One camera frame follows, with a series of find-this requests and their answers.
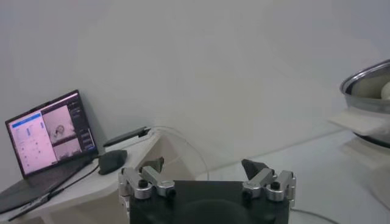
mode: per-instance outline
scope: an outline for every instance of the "cable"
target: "cable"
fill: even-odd
[[[56,191],[51,192],[51,193],[49,194],[49,198],[52,198],[52,197],[56,196],[57,194],[63,192],[65,189],[71,187],[72,185],[76,184],[76,183],[79,182],[80,180],[82,180],[82,179],[86,178],[87,176],[91,175],[91,174],[92,174],[96,169],[98,169],[98,168],[99,168],[99,165],[97,165],[95,168],[93,168],[91,171],[89,171],[89,172],[88,172],[87,174],[85,174],[84,176],[82,176],[82,177],[80,177],[79,179],[73,181],[72,183],[66,185],[65,187],[62,187],[62,188],[60,188],[60,189],[58,189],[58,190],[56,190]]]
[[[209,172],[209,170],[208,170],[208,166],[207,166],[206,160],[204,159],[204,157],[202,156],[202,154],[200,153],[200,151],[198,151],[197,148],[195,148],[192,144],[190,144],[190,143],[187,141],[187,139],[184,137],[184,135],[183,135],[180,131],[178,131],[176,128],[172,128],[172,127],[168,127],[168,126],[163,126],[163,125],[153,126],[153,127],[151,127],[151,129],[156,129],[156,130],[168,132],[168,133],[170,133],[171,135],[174,135],[174,136],[180,138],[180,139],[183,140],[187,145],[189,145],[189,146],[197,153],[197,155],[199,156],[200,160],[202,160],[202,163],[203,163],[203,165],[205,166],[205,170],[206,170],[206,174],[207,174],[207,180],[210,180],[210,172]]]
[[[304,213],[304,214],[307,214],[307,215],[312,215],[312,216],[315,216],[317,218],[320,218],[320,219],[323,219],[323,220],[326,220],[332,224],[340,224],[339,222],[336,222],[334,221],[333,219],[331,218],[328,218],[326,216],[323,216],[323,215],[320,215],[320,214],[317,214],[317,213],[314,213],[314,212],[310,212],[310,211],[305,211],[305,210],[302,210],[302,209],[296,209],[296,208],[291,208],[291,210],[293,212],[300,212],[300,213]]]

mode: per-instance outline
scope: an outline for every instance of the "bowl rim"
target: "bowl rim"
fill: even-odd
[[[385,61],[382,61],[382,62],[379,62],[375,65],[372,65],[368,68],[365,68],[365,69],[362,69],[360,71],[358,71],[357,73],[354,73],[353,75],[351,75],[350,77],[346,78],[344,81],[342,81],[341,85],[340,85],[340,92],[343,93],[343,95],[345,95],[346,97],[348,98],[353,98],[353,99],[359,99],[359,100],[365,100],[365,101],[368,101],[368,102],[373,102],[373,103],[380,103],[380,104],[388,104],[390,103],[390,100],[382,100],[382,99],[373,99],[373,98],[368,98],[368,97],[358,97],[358,96],[353,96],[349,93],[347,93],[347,88],[354,82],[362,79],[363,77],[365,77],[366,75],[374,72],[374,71],[377,71],[379,69],[383,69],[383,68],[387,68],[387,67],[390,67],[390,59],[387,59]]]

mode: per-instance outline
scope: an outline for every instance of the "white cable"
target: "white cable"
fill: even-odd
[[[300,213],[303,213],[303,214],[306,214],[306,215],[312,215],[312,216],[315,216],[317,218],[320,218],[320,219],[323,219],[323,220],[326,220],[332,224],[340,224],[339,222],[336,222],[334,221],[333,219],[331,218],[328,218],[326,216],[323,216],[323,215],[320,215],[320,214],[317,214],[317,213],[314,213],[314,212],[310,212],[310,211],[306,211],[306,210],[302,210],[302,209],[295,209],[295,208],[292,208],[291,209],[293,212],[300,212]]]
[[[207,174],[207,180],[210,180],[210,172],[208,170],[208,166],[207,166],[207,163],[206,163],[206,160],[204,159],[204,157],[202,156],[202,154],[200,153],[200,151],[198,151],[197,148],[195,148],[191,143],[189,143],[187,141],[187,139],[184,137],[184,135],[182,134],[182,132],[178,131],[178,129],[176,128],[172,128],[172,127],[168,127],[168,126],[162,126],[162,125],[158,125],[158,126],[153,126],[151,127],[151,129],[154,129],[154,130],[160,130],[160,131],[165,131],[171,135],[174,135],[178,138],[180,138],[182,141],[184,141],[187,145],[190,146],[190,148],[192,148],[194,150],[194,152],[197,153],[197,155],[199,156],[200,160],[202,160],[202,163],[203,165],[205,166],[205,171],[206,171],[206,174]]]

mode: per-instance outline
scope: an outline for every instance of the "white wall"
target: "white wall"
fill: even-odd
[[[338,85],[390,57],[386,0],[0,2],[0,120],[80,89],[101,145],[168,124],[234,159],[334,131]],[[21,178],[0,128],[0,190]]]

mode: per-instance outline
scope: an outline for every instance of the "white object in bowl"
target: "white object in bowl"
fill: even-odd
[[[390,100],[390,82],[385,84],[385,86],[382,88],[380,95],[382,99]]]

